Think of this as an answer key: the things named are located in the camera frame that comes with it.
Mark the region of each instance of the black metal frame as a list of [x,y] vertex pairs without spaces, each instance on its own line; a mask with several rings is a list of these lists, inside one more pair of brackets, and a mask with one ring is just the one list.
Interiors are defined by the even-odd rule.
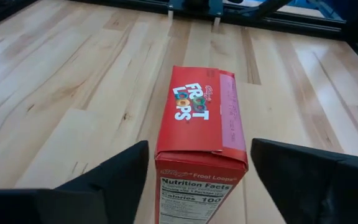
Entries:
[[[16,0],[9,6],[1,7],[0,21],[35,1],[36,0]],[[288,4],[290,0],[268,0],[256,7],[223,4],[222,0],[205,0],[209,1],[209,6],[203,10],[191,10],[186,8],[184,5],[186,0],[71,1],[122,7],[160,14],[167,14],[168,11],[173,11],[175,16],[192,17],[210,21],[219,17],[220,22],[228,24],[343,40],[348,42],[358,54],[356,44],[358,43],[358,11],[355,11],[354,15],[346,22],[277,11],[277,9]]]

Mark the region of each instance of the hardwood plank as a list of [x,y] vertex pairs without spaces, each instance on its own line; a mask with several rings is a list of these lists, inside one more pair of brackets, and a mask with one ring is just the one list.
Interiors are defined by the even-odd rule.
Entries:
[[0,38],[10,35],[17,35],[23,30],[32,29],[43,23],[56,11],[66,6],[59,1],[38,1],[30,5],[27,9],[18,12],[13,18],[0,23]]
[[139,11],[117,10],[112,14],[110,20],[105,23],[103,28],[124,31],[137,20],[138,16]]
[[[95,111],[112,118],[123,117],[125,104],[140,72],[139,64],[144,63],[149,51],[148,46],[142,45],[148,28],[149,25],[143,22],[133,25],[122,50],[91,96],[86,108],[88,111]],[[120,119],[114,119],[112,122],[118,126]]]
[[315,53],[345,102],[358,106],[358,85],[352,75],[329,49]]
[[288,72],[293,95],[312,145],[319,149],[344,152],[290,40],[286,34],[277,34],[276,37],[277,49]]
[[[269,93],[259,85],[237,83],[237,92],[241,111],[242,126],[246,138],[247,152],[250,153],[252,138],[280,139],[273,128],[275,119],[271,110]],[[247,224],[284,224],[280,212],[276,208],[263,183],[258,178],[252,159],[249,157],[249,171],[243,179],[244,207]]]
[[297,80],[290,75],[296,72],[287,69],[283,64],[280,51],[276,50],[274,40],[278,33],[266,30],[252,30],[252,42],[259,69],[262,88],[264,89],[266,108],[268,110],[266,123],[270,127],[280,127],[280,131],[270,128],[264,134],[266,138],[278,141],[293,142],[294,144],[309,144],[311,133],[311,116],[306,107],[315,99],[311,91],[302,91]]
[[242,44],[244,52],[246,53],[247,82],[260,85],[259,70],[256,63],[255,50],[254,46],[252,45],[250,32],[251,31],[249,29],[241,29]]
[[305,35],[288,35],[292,45],[297,50],[314,50],[317,52],[324,52],[327,49],[334,50],[335,52],[342,52],[342,44],[346,42],[341,42],[337,40],[330,40],[324,38],[310,37]]
[[222,204],[210,223],[249,223],[246,222],[246,213],[244,212],[244,191],[240,183],[234,188],[226,201]]
[[86,35],[98,33],[114,12],[114,9],[106,6],[98,6],[89,10],[89,16],[78,23],[78,32]]
[[349,108],[329,78],[328,72],[313,52],[298,52],[300,63],[305,69],[319,103],[346,154],[358,156],[358,130],[354,125]]
[[103,148],[105,122],[93,112],[67,110],[15,187],[55,188],[85,173]]
[[191,20],[190,19],[182,19],[178,18],[172,21],[171,28],[169,30],[168,36],[169,37],[176,37],[178,39],[188,39],[191,27]]
[[225,35],[212,35],[210,42],[209,67],[219,68],[239,74],[236,59],[236,46],[232,38]]
[[191,23],[184,66],[209,66],[209,54],[211,50],[211,26],[209,22],[194,21]]
[[[39,148],[34,147],[34,144],[38,144],[37,139],[32,138],[37,132],[34,131],[36,129],[34,129],[32,123],[34,121],[47,122],[32,117],[17,123],[17,121],[20,121],[18,118],[23,116],[27,110],[25,107],[15,110],[17,105],[50,79],[87,38],[74,32],[66,33],[65,37],[64,40],[55,40],[57,42],[52,43],[53,46],[44,45],[46,48],[43,49],[44,54],[46,51],[50,56],[49,58],[44,58],[45,55],[41,54],[42,50],[40,50],[39,57],[42,57],[42,59],[34,55],[28,60],[29,64],[26,68],[23,67],[23,70],[17,71],[18,76],[21,76],[21,74],[37,75],[20,77],[20,80],[5,80],[2,84],[4,86],[0,87],[0,167],[6,169],[4,171],[0,169],[0,186],[13,187],[14,182],[37,153]],[[12,90],[15,83],[24,81],[25,85],[22,85],[20,90]],[[10,131],[12,128],[19,129],[12,132]]]
[[115,122],[111,122],[111,125],[114,124],[114,131],[111,132],[110,148],[125,149],[131,146],[128,144],[135,142],[139,135],[168,44],[167,34],[170,21],[166,17],[161,22],[159,22],[159,16],[155,18],[157,19],[156,23],[150,25],[142,44],[143,47],[139,49],[138,53],[142,55],[142,52],[145,52],[146,58],[141,56],[141,60],[133,58],[131,61],[131,65],[140,70],[134,72],[128,68],[128,72],[137,74],[135,80],[131,85],[126,85],[126,92],[121,88],[117,88],[117,91],[121,92],[117,92],[117,97],[112,101],[113,105],[122,106],[116,108],[116,111],[121,114],[119,124],[116,126]]
[[21,77],[28,75],[28,73],[21,71],[29,66],[28,62],[30,61],[26,60],[26,58],[36,58],[34,56],[36,52],[45,54],[41,50],[44,49],[44,46],[50,44],[51,39],[55,36],[62,38],[68,29],[74,29],[73,26],[80,24],[88,17],[89,13],[87,11],[77,11],[76,9],[77,7],[71,5],[60,8],[43,24],[28,30],[9,43],[8,48],[0,55],[0,86],[6,85],[4,83],[8,82],[11,83],[9,89],[15,91],[20,83],[13,85],[11,80],[19,80],[19,78],[15,77],[16,75]]
[[[34,150],[37,145],[40,144],[41,146],[44,143],[54,128],[53,124],[56,125],[65,110],[70,106],[75,91],[84,83],[86,76],[92,74],[94,66],[98,66],[100,59],[96,57],[89,59],[88,57],[92,55],[107,56],[108,54],[106,54],[106,52],[108,53],[114,46],[110,45],[114,43],[114,36],[116,38],[121,36],[120,34],[110,34],[111,33],[101,32],[96,35],[96,37],[88,39],[87,42],[82,45],[81,49],[72,56],[68,63],[64,64],[55,76],[46,80],[45,83],[41,83],[42,86],[40,88],[38,86],[32,86],[30,82],[27,82],[28,90],[22,88],[21,90],[23,91],[15,93],[9,98],[5,105],[0,107],[0,139],[9,137],[12,134],[12,128],[17,126],[17,124],[23,124],[24,126],[20,128],[23,132],[15,134],[16,138],[20,139],[19,136],[23,138],[31,134],[31,138],[30,136],[28,136],[29,138],[25,137],[26,141],[24,142],[10,142],[7,146],[1,146],[0,144],[0,151],[6,150],[5,148],[8,146],[9,148],[15,148],[16,145],[18,148],[22,148],[21,150],[26,148],[28,150]],[[75,36],[67,35],[65,37],[66,39],[64,39],[60,46],[64,54],[60,51],[56,52],[59,57],[51,54],[53,57],[51,57],[50,60],[56,58],[63,59],[62,57],[66,57],[65,55],[69,56],[76,49],[69,50],[68,47],[70,48],[72,44],[79,47],[79,44],[82,44],[81,41],[85,39],[85,37],[79,36],[81,40],[76,41]],[[65,61],[64,59],[57,60],[57,62],[60,63],[64,63]],[[49,68],[45,69],[44,72],[53,75],[53,64],[50,63],[47,65]],[[37,77],[42,77],[39,72],[35,78]],[[39,131],[34,132],[31,128],[32,124],[37,124]]]

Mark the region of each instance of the pink label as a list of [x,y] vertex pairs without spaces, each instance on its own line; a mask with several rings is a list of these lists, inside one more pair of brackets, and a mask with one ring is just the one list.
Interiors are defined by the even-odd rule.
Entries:
[[233,77],[225,74],[221,74],[221,114],[223,147],[245,151],[236,82]]

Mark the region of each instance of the wood grain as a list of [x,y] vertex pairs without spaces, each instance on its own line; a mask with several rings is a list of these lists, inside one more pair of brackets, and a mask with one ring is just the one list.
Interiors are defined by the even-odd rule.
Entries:
[[[152,157],[174,65],[236,73],[248,151],[268,138],[358,156],[344,42],[41,0],[0,23],[0,188],[56,187],[142,139]],[[211,223],[284,223],[249,167]],[[154,224],[154,196],[150,160],[135,223]]]

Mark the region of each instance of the kellogg's logo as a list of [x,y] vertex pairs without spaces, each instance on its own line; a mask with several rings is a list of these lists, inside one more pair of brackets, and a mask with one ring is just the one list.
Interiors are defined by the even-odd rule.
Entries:
[[190,175],[190,173],[187,172],[178,172],[177,170],[170,170],[170,169],[161,170],[160,173],[174,175],[175,177],[185,177],[187,175]]
[[209,119],[209,111],[206,107],[206,102],[211,101],[212,87],[205,86],[204,93],[200,84],[193,83],[173,89],[175,94],[177,109],[180,112],[175,114],[176,120],[190,120],[191,118]]

